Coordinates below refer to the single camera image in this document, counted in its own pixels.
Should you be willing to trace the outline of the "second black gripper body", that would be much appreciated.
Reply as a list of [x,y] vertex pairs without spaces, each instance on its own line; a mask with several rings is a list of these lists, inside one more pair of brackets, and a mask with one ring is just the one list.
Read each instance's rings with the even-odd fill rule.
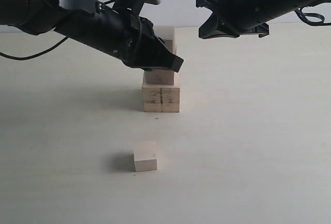
[[166,66],[165,51],[165,42],[155,34],[152,22],[129,14],[123,41],[113,49],[113,55],[127,67],[151,70]]

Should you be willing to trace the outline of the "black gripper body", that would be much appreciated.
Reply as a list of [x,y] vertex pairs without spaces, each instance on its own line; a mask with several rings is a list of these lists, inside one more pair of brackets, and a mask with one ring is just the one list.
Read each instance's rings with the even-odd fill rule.
[[196,7],[207,8],[241,35],[269,35],[268,17],[258,0],[196,0]]

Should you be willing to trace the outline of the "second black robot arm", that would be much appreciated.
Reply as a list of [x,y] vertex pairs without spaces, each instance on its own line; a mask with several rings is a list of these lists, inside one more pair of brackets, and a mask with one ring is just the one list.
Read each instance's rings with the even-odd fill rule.
[[54,31],[130,68],[179,72],[183,59],[140,16],[144,4],[159,0],[1,0],[1,25],[35,36]]

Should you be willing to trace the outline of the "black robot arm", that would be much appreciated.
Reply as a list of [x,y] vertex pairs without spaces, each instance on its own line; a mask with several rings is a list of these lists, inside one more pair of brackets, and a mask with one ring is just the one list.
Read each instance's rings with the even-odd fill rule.
[[207,8],[212,14],[199,27],[199,38],[238,38],[241,35],[269,35],[268,22],[289,12],[310,26],[329,26],[318,13],[303,12],[330,0],[196,0],[196,7]]

